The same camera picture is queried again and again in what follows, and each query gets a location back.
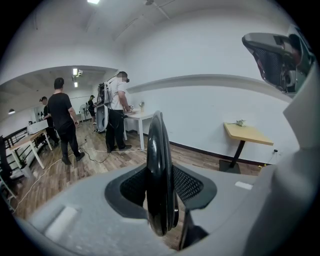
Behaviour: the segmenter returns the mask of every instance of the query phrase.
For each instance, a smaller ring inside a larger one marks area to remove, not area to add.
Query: white sticker
[[[248,184],[248,183],[244,183],[244,182],[241,182],[241,181],[237,181],[234,185],[236,185],[239,188],[246,189],[246,190],[251,190],[252,187],[253,187],[253,185]]]

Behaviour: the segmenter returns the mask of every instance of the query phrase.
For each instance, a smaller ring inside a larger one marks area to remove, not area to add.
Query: black t-shirt
[[[89,111],[95,111],[94,103],[93,103],[92,99],[89,99],[88,105],[89,105]]]
[[[47,106],[44,106],[43,114],[45,117],[48,115],[48,107]],[[48,122],[49,127],[54,127],[54,121],[52,120],[52,117],[48,117],[46,120]]]
[[[72,108],[69,96],[65,93],[53,94],[47,104],[48,113],[54,122],[55,129],[59,131],[64,131],[69,126],[74,124],[68,109]]]

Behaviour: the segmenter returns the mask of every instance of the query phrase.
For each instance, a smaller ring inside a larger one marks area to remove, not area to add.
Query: person
[[[71,105],[69,96],[63,93],[64,79],[59,77],[54,81],[54,93],[47,104],[48,115],[52,117],[55,128],[61,139],[62,162],[71,165],[68,158],[68,143],[77,161],[85,156],[79,152],[76,137],[76,126],[79,125],[76,112]]]
[[[93,96],[93,95],[90,96],[90,99],[88,101],[88,105],[89,105],[88,110],[89,110],[89,113],[91,115],[93,124],[96,125],[97,124],[96,123],[96,118],[95,118],[95,107],[96,106],[94,105],[94,102],[93,102],[94,97],[95,96]]]
[[[56,148],[59,145],[59,139],[57,138],[56,131],[54,129],[54,121],[52,120],[52,117],[48,114],[48,99],[46,96],[43,96],[40,101],[44,105],[43,114],[44,117],[42,120],[46,120],[48,123],[48,127],[45,128],[46,133],[49,135],[49,137],[54,141],[54,147]]]
[[[125,93],[125,85],[128,82],[128,75],[121,71],[115,77],[111,78],[110,91],[111,103],[108,104],[108,124],[105,132],[105,143],[107,152],[115,149],[115,141],[120,151],[128,150],[132,146],[124,143],[124,108],[129,112],[130,106]]]

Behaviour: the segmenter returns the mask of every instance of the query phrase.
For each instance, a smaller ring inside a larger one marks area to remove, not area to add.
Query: black pants
[[[122,118],[123,110],[109,109],[109,120],[105,131],[105,143],[108,150],[113,150],[115,147],[115,141],[118,145],[118,149],[125,148],[124,143],[124,119]]]
[[[76,157],[80,156],[80,153],[78,150],[77,137],[76,137],[76,126],[72,124],[66,129],[58,130],[58,134],[61,139],[62,156],[63,157],[68,156],[68,143],[70,143],[70,147],[73,151],[73,154]]]
[[[49,135],[51,140],[54,141],[54,144],[57,144],[59,142],[59,139],[57,138],[55,129],[52,127],[45,128],[46,133]]]

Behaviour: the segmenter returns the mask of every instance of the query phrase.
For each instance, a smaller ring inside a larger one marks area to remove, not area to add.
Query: small table
[[[142,120],[152,118],[154,114],[144,113],[144,112],[136,112],[136,113],[126,113],[128,119],[138,120],[138,135],[140,135],[140,146],[141,150],[145,150],[145,142],[144,142],[144,130],[142,127]],[[124,139],[127,140],[126,129],[124,129]]]
[[[245,145],[245,142],[254,142],[254,143],[260,143],[260,144],[265,144],[270,146],[274,144],[270,139],[265,137],[261,132],[259,132],[253,126],[241,127],[233,123],[225,122],[224,128],[226,129],[230,138],[240,140],[240,143],[231,163],[225,160],[219,161],[219,170],[221,172],[240,174],[239,165],[236,164],[236,162],[241,154],[241,151]]]
[[[33,154],[34,154],[35,158],[37,159],[39,165],[41,166],[42,169],[45,168],[44,164],[40,160],[40,158],[39,158],[39,156],[38,156],[38,154],[36,152],[36,149],[35,149],[35,147],[33,145],[33,142],[34,142],[35,138],[37,138],[41,134],[44,134],[45,140],[48,143],[50,150],[52,151],[52,147],[51,147],[51,144],[49,142],[48,135],[47,135],[47,132],[46,132],[45,129],[40,130],[35,134],[31,134],[31,135],[28,135],[28,136],[24,137],[23,139],[19,140],[16,144],[14,144],[12,147],[10,147],[10,151],[11,151],[11,153],[13,155],[13,158],[14,158],[16,164],[18,165],[19,169],[22,168],[22,165],[20,164],[20,161],[18,160],[18,157],[16,155],[15,150],[18,150],[19,148],[21,148],[21,147],[23,147],[25,145],[30,145],[30,147],[31,147],[31,149],[33,151]]]

